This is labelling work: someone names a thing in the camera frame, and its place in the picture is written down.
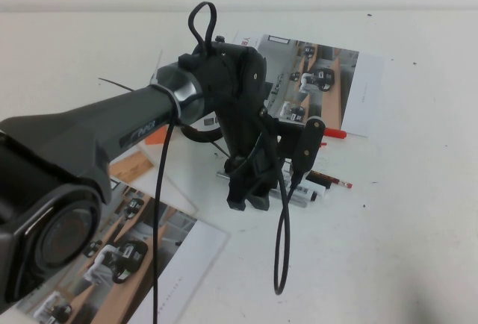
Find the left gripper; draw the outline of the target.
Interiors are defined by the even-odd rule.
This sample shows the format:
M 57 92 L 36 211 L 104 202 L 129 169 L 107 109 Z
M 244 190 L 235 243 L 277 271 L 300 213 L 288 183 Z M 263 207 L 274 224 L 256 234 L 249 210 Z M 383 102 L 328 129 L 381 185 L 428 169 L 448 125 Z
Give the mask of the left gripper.
M 235 211 L 244 211 L 246 200 L 257 210 L 268 211 L 270 191 L 277 185 L 277 158 L 273 153 L 273 141 L 267 132 L 262 132 L 252 151 L 243 160 L 230 161 L 229 193 L 226 201 Z

